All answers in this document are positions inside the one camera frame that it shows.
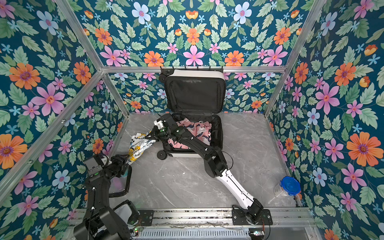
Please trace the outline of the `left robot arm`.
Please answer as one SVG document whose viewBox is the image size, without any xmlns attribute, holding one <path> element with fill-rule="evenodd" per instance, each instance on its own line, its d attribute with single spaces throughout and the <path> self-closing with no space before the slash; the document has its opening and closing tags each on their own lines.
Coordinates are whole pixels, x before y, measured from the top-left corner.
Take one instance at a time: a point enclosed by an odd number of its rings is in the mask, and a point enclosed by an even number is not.
<svg viewBox="0 0 384 240">
<path fill-rule="evenodd" d="M 127 170 L 126 158 L 97 154 L 84 161 L 87 168 L 85 188 L 88 191 L 87 210 L 83 221 L 74 228 L 77 240 L 131 240 L 130 225 L 139 220 L 139 212 L 130 201 L 121 205 L 123 210 L 110 205 L 110 187 L 113 178 Z"/>
</svg>

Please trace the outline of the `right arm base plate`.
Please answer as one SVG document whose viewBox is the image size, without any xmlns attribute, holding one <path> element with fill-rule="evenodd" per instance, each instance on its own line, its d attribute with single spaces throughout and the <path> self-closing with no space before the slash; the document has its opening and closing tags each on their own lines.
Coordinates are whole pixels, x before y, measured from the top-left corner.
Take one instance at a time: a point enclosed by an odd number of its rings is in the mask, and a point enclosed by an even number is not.
<svg viewBox="0 0 384 240">
<path fill-rule="evenodd" d="M 238 208 L 233 208 L 231 213 L 232 222 L 235 226 L 271 226 L 274 224 L 271 212 L 268 209 L 264 209 L 257 219 L 255 215 L 246 213 L 246 211 Z"/>
</svg>

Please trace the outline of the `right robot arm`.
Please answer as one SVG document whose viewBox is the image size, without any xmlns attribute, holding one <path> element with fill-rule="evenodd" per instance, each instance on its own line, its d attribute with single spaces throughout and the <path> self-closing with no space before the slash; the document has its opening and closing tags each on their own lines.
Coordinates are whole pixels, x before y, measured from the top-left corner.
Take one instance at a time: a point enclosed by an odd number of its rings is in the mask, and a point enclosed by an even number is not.
<svg viewBox="0 0 384 240">
<path fill-rule="evenodd" d="M 239 205 L 233 205 L 246 217 L 247 222 L 255 225 L 259 222 L 264 207 L 256 198 L 249 194 L 245 188 L 236 180 L 228 167 L 223 154 L 223 127 L 221 118 L 218 115 L 195 116 L 196 120 L 208 120 L 212 124 L 211 143 L 206 144 L 195 134 L 192 134 L 187 127 L 177 124 L 181 118 L 180 114 L 165 114 L 154 122 L 153 129 L 145 136 L 148 140 L 166 144 L 173 140 L 190 148 L 204 160 L 206 173 L 211 178 L 216 178 L 232 193 Z"/>
</svg>

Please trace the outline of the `yellow white patterned shirt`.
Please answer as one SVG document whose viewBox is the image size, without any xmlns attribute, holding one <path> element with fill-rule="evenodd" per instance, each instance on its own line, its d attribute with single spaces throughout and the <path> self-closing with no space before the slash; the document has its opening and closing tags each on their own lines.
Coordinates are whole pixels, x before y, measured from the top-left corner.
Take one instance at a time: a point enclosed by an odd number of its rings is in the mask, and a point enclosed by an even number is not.
<svg viewBox="0 0 384 240">
<path fill-rule="evenodd" d="M 130 148 L 127 156 L 127 164 L 133 164 L 156 140 L 146 139 L 146 134 L 137 133 L 132 136 Z"/>
</svg>

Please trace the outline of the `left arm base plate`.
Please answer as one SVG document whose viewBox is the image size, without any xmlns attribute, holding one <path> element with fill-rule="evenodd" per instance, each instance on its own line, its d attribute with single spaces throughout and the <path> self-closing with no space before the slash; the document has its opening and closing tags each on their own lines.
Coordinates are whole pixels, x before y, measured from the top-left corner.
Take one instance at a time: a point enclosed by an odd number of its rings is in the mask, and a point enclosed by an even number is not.
<svg viewBox="0 0 384 240">
<path fill-rule="evenodd" d="M 154 220 L 154 210 L 138 210 L 132 214 L 134 226 L 149 227 Z"/>
</svg>

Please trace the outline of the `pink navy patterned shorts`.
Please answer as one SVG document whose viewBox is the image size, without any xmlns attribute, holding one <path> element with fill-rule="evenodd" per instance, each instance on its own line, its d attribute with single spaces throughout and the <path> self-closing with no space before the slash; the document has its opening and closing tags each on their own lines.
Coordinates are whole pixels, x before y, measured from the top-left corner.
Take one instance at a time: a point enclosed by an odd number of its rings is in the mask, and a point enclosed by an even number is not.
<svg viewBox="0 0 384 240">
<path fill-rule="evenodd" d="M 178 121 L 177 124 L 180 127 L 187 128 L 193 136 L 197 137 L 204 144 L 208 146 L 211 144 L 211 123 L 203 121 L 192 122 L 185 118 L 181 121 Z"/>
</svg>

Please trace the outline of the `clear black toiletry bag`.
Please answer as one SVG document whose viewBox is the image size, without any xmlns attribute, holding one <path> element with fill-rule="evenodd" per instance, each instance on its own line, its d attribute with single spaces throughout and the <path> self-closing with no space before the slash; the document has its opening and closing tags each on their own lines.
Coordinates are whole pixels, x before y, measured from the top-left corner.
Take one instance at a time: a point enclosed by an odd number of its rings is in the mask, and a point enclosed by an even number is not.
<svg viewBox="0 0 384 240">
<path fill-rule="evenodd" d="M 118 198 L 126 195 L 129 192 L 131 176 L 132 166 L 128 166 L 127 170 L 121 177 L 112 178 L 109 189 L 109 197 Z"/>
</svg>

